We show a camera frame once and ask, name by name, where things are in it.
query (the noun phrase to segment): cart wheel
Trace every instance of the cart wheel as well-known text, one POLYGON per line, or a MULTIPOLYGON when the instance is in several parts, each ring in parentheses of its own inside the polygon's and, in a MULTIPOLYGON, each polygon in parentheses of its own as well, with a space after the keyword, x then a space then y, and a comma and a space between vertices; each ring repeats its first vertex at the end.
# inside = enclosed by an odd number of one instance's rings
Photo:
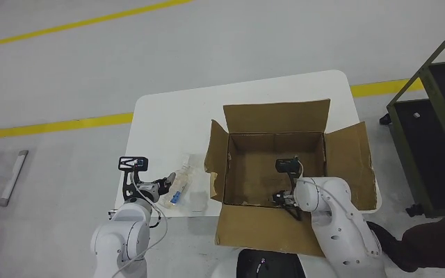
POLYGON ((387 126, 388 124, 391 124, 391 117, 389 116, 389 114, 387 113, 385 116, 380 118, 380 124, 387 126))
POLYGON ((410 217, 423 214, 423 207, 421 204, 413 204, 410 208, 406 208, 405 210, 410 217))

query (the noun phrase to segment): yellow floor line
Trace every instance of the yellow floor line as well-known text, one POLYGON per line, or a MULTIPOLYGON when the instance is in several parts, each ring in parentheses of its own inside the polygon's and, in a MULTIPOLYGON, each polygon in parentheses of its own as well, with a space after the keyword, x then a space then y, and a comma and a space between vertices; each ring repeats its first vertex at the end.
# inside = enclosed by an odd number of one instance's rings
MULTIPOLYGON (((363 85, 354 85, 350 87, 353 97, 370 97, 384 94, 397 93, 408 79, 387 81, 363 85)), ((423 86, 420 80, 408 89, 408 91, 422 90, 423 86)), ((47 133, 55 131, 69 131, 73 129, 86 129, 90 127, 110 126, 114 124, 130 124, 133 120, 133 113, 109 115, 103 117, 92 117, 81 120, 72 120, 66 122, 52 122, 48 124, 36 124, 33 126, 20 126, 10 129, 0 129, 0 138, 13 136, 26 136, 38 133, 47 133)))
POLYGON ((55 131, 69 131, 73 129, 87 129, 90 127, 110 126, 114 124, 129 124, 133 120, 133 113, 109 115, 103 117, 90 117, 81 120, 65 122, 51 122, 48 124, 36 124, 33 126, 20 126, 11 129, 0 129, 0 138, 25 136, 38 133, 55 131))
POLYGON ((153 10, 159 10, 159 9, 168 8, 168 7, 171 7, 171 6, 176 6, 176 5, 188 3, 188 2, 191 2, 191 1, 192 0, 169 0, 169 1, 166 1, 166 2, 156 3, 156 4, 153 4, 153 5, 150 5, 150 6, 145 6, 145 7, 142 7, 142 8, 135 8, 135 9, 132 9, 132 10, 125 10, 125 11, 120 12, 120 13, 113 13, 111 15, 104 15, 102 17, 96 17, 96 18, 92 18, 92 19, 82 20, 80 22, 64 24, 64 25, 60 25, 60 26, 56 26, 56 27, 52 27, 52 28, 48 28, 48 29, 43 29, 43 30, 39 30, 39 31, 34 31, 34 32, 22 34, 22 35, 16 35, 16 36, 13 36, 13 37, 0 39, 0 44, 7 44, 7 43, 10 43, 10 42, 16 42, 18 40, 26 40, 26 39, 29 39, 29 38, 34 38, 34 37, 38 37, 38 36, 41 36, 41 35, 46 35, 46 34, 49 34, 49 33, 55 33, 55 32, 60 32, 60 31, 67 30, 67 29, 73 29, 73 28, 78 28, 78 27, 91 25, 91 24, 96 24, 96 23, 100 23, 100 22, 106 22, 108 20, 118 19, 118 18, 122 18, 122 17, 128 17, 130 15, 137 15, 137 14, 141 14, 141 13, 146 13, 146 12, 150 12, 150 11, 153 11, 153 10))
MULTIPOLYGON (((395 94, 408 82, 409 79, 354 85, 350 87, 353 97, 369 97, 375 95, 395 94)), ((423 90, 420 79, 417 79, 408 89, 409 91, 423 90)))

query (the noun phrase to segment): green metal cart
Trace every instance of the green metal cart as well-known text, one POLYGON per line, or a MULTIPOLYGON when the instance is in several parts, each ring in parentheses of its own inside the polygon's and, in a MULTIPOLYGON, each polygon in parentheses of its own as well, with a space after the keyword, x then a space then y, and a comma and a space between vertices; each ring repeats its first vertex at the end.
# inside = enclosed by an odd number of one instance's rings
POLYGON ((407 213, 445 216, 445 63, 433 63, 445 41, 389 102, 388 125, 415 204, 407 213), (398 101, 418 79, 428 99, 398 101))

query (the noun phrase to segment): clear plastic bottle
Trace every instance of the clear plastic bottle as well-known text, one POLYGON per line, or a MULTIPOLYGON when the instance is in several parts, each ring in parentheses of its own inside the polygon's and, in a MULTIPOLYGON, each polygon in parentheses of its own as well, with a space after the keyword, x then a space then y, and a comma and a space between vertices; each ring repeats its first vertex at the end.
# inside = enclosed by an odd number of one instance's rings
POLYGON ((161 196, 159 203, 166 209, 171 209, 178 204, 184 188, 190 184, 193 168, 188 164, 188 160, 184 163, 180 170, 176 171, 175 181, 173 181, 167 194, 161 196))

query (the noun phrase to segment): box flap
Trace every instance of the box flap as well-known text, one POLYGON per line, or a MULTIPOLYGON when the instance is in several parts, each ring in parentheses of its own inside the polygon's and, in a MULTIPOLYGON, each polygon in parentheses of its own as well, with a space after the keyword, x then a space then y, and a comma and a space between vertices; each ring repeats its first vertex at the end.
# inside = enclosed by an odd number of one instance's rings
POLYGON ((324 256, 304 213, 298 222, 284 209, 222 205, 215 244, 324 256))
POLYGON ((327 175, 349 184, 352 203, 360 211, 377 206, 375 176, 364 122, 325 135, 327 175))
POLYGON ((224 106, 227 128, 236 132, 324 132, 330 99, 224 106))
POLYGON ((210 198, 223 201, 225 166, 229 134, 217 121, 211 121, 210 142, 204 160, 204 169, 210 173, 210 198))

